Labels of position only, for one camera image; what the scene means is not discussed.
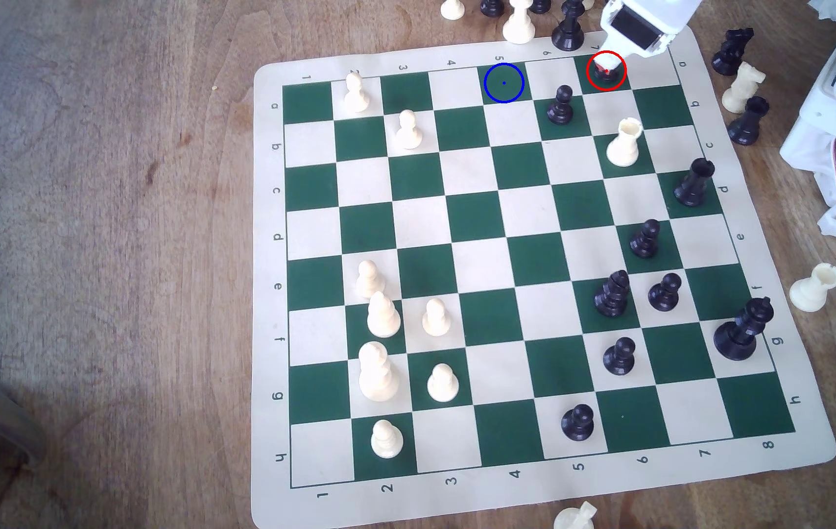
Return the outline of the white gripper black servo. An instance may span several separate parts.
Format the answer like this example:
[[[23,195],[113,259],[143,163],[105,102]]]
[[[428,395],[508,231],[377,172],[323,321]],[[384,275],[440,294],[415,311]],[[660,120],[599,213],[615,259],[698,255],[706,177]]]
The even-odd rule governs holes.
[[[597,70],[615,75],[620,56],[653,56],[688,24],[702,1],[608,1],[600,24],[606,40],[597,53]]]

